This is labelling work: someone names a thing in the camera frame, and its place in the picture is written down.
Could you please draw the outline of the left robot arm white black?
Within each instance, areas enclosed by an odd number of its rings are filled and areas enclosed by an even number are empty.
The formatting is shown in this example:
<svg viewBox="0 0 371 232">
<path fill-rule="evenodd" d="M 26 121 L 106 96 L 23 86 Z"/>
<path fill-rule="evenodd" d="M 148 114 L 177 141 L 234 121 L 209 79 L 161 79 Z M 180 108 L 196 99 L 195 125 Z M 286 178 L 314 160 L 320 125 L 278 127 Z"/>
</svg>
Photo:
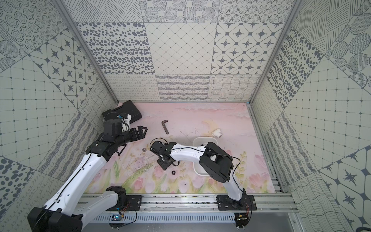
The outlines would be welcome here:
<svg viewBox="0 0 371 232">
<path fill-rule="evenodd" d="M 130 128 L 124 119 L 110 119 L 103 124 L 103 133 L 86 150 L 80 164 L 57 193 L 43 207 L 34 207 L 27 220 L 33 232 L 80 232 L 106 210 L 119 213 L 136 209 L 121 186 L 110 186 L 99 197 L 77 208 L 83 193 L 119 147 L 145 138 L 147 128 Z"/>
</svg>

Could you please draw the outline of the white pipe elbow fitting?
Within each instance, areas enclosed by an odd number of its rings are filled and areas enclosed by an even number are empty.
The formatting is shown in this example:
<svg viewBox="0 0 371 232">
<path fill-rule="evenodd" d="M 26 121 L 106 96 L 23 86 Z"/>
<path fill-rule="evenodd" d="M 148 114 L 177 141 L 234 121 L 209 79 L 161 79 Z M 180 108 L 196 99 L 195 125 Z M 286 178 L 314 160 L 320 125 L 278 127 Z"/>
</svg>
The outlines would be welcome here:
<svg viewBox="0 0 371 232">
<path fill-rule="evenodd" d="M 216 138 L 220 138 L 220 137 L 222 137 L 221 129 L 216 129 L 216 130 L 214 130 L 214 131 L 211 133 L 211 135 L 212 135 L 213 137 L 216 137 Z"/>
</svg>

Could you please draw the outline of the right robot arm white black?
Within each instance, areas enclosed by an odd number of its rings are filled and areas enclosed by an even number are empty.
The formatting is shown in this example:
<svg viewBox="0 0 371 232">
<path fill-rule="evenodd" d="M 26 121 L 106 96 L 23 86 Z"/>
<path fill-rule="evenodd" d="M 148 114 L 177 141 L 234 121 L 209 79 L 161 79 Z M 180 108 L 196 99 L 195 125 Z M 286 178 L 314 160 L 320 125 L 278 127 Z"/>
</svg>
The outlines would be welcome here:
<svg viewBox="0 0 371 232">
<path fill-rule="evenodd" d="M 174 166 L 176 161 L 198 163 L 213 180 L 223 184 L 231 200 L 239 202 L 243 198 L 243 190 L 233 177 L 235 158 L 215 143 L 208 142 L 204 146 L 188 147 L 175 142 L 164 144 L 154 141 L 150 151 L 158 156 L 157 163 L 163 170 Z"/>
</svg>

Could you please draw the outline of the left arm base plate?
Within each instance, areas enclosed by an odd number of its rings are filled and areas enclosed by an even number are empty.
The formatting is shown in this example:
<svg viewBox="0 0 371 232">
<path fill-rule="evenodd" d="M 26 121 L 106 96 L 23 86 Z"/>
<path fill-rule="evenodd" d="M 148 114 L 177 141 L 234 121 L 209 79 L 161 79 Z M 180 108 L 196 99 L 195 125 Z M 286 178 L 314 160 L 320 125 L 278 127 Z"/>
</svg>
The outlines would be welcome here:
<svg viewBox="0 0 371 232">
<path fill-rule="evenodd" d="M 116 204 L 107 211 L 139 211 L 142 203 L 142 195 L 120 194 Z"/>
</svg>

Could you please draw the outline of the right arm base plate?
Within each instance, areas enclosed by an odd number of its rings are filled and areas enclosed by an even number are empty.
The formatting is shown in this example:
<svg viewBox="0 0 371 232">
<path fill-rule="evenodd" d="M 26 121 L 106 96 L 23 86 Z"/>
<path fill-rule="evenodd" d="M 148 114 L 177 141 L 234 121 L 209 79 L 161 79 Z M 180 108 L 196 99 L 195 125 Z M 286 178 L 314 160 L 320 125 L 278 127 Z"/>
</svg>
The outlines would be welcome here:
<svg viewBox="0 0 371 232">
<path fill-rule="evenodd" d="M 228 195 L 217 195 L 217 206 L 219 211 L 256 211 L 257 205 L 253 195 L 243 193 L 241 200 L 236 201 Z"/>
</svg>

